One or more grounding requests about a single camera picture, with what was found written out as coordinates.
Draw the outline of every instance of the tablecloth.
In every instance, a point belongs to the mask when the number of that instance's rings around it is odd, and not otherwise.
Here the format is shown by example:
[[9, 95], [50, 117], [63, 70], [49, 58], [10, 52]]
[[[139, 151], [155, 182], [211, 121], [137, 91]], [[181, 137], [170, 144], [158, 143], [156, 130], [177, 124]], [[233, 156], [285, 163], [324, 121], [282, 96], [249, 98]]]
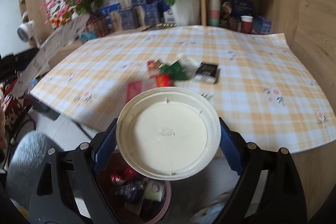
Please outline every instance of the tablecloth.
[[172, 63], [181, 52], [219, 64], [219, 80], [214, 85], [175, 85], [206, 97], [246, 142], [273, 151], [287, 147], [294, 153], [336, 139], [335, 114], [284, 34], [188, 26], [94, 39], [53, 68], [31, 94], [103, 131], [126, 104], [127, 83], [147, 77], [147, 60]]

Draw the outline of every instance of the table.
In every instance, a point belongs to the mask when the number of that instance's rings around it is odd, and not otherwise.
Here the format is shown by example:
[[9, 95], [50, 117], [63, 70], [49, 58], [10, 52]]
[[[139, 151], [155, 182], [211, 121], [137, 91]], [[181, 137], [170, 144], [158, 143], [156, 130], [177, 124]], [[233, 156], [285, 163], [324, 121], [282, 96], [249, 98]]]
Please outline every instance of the table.
[[[180, 52], [219, 64], [215, 85], [175, 85], [210, 95], [218, 115], [247, 142], [266, 150], [285, 146], [294, 153], [335, 140], [335, 114], [283, 34], [254, 36], [195, 26], [100, 38], [70, 54], [31, 93], [75, 121], [105, 130], [125, 105], [127, 82], [146, 77], [146, 61], [172, 63]], [[316, 155], [323, 155], [320, 148], [294, 155], [310, 208], [323, 200], [323, 195], [318, 200], [311, 195], [310, 182], [318, 180], [311, 171], [324, 165], [307, 162]]]

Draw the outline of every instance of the flower pot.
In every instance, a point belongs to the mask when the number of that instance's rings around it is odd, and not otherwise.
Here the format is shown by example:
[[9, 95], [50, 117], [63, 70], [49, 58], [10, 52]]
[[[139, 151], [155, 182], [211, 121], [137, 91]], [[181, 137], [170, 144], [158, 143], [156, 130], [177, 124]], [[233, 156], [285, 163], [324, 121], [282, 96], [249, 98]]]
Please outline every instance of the flower pot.
[[200, 0], [175, 0], [171, 9], [177, 26], [199, 25]]
[[88, 23], [86, 23], [84, 31], [93, 32], [95, 35], [97, 35], [97, 37], [104, 37], [109, 33], [109, 27], [106, 22], [106, 18], [102, 16], [92, 21], [89, 19]]

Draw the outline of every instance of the round lid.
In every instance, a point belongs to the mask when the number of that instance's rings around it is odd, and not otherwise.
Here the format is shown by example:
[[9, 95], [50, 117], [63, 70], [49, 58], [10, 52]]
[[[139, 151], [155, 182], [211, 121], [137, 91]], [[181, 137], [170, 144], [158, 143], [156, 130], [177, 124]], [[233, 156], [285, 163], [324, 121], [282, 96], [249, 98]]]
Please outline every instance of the round lid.
[[212, 160], [221, 126], [201, 95], [164, 87], [145, 91], [126, 104], [116, 138], [123, 158], [136, 171], [153, 179], [179, 180]]

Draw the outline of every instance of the floral pattern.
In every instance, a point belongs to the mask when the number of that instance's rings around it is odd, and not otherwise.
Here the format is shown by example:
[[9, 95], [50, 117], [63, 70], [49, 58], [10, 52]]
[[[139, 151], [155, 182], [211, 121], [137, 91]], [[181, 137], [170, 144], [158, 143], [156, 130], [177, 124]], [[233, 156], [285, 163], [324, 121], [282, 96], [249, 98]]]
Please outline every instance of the floral pattern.
[[147, 41], [150, 41], [150, 40], [152, 40], [153, 38], [157, 38], [158, 36], [156, 35], [156, 34], [152, 34], [152, 35], [150, 35], [149, 37], [147, 37], [146, 39], [145, 39], [145, 41], [147, 42]]
[[227, 54], [229, 55], [229, 61], [236, 60], [238, 58], [238, 55], [236, 55], [232, 50], [227, 51]]
[[67, 83], [70, 83], [70, 82], [75, 78], [76, 75], [77, 75], [76, 73], [71, 72], [71, 73], [69, 74], [68, 78], [66, 78], [66, 82], [67, 82]]
[[264, 88], [263, 92], [266, 93], [266, 100], [269, 104], [278, 103], [279, 105], [285, 106], [285, 100], [283, 98], [282, 92], [275, 86], [270, 88]]
[[273, 55], [274, 53], [272, 52], [265, 52], [265, 51], [259, 51], [262, 55], [268, 55], [268, 56], [271, 56]]
[[87, 104], [92, 100], [92, 93], [85, 91], [81, 95], [76, 96], [73, 101], [76, 103], [76, 107], [81, 106], [83, 104]]
[[317, 124], [319, 126], [322, 126], [326, 131], [328, 131], [327, 130], [328, 119], [326, 115], [323, 115], [319, 109], [316, 111], [316, 115], [317, 115]]
[[179, 42], [179, 44], [181, 46], [185, 46], [185, 47], [188, 47], [188, 46], [192, 46], [196, 43], [196, 41], [182, 41], [182, 42]]
[[136, 61], [132, 61], [128, 64], [123, 64], [120, 66], [120, 69], [126, 69], [128, 66], [131, 66], [131, 67], [139, 67], [139, 66], [143, 66], [144, 63], [143, 62], [136, 62]]

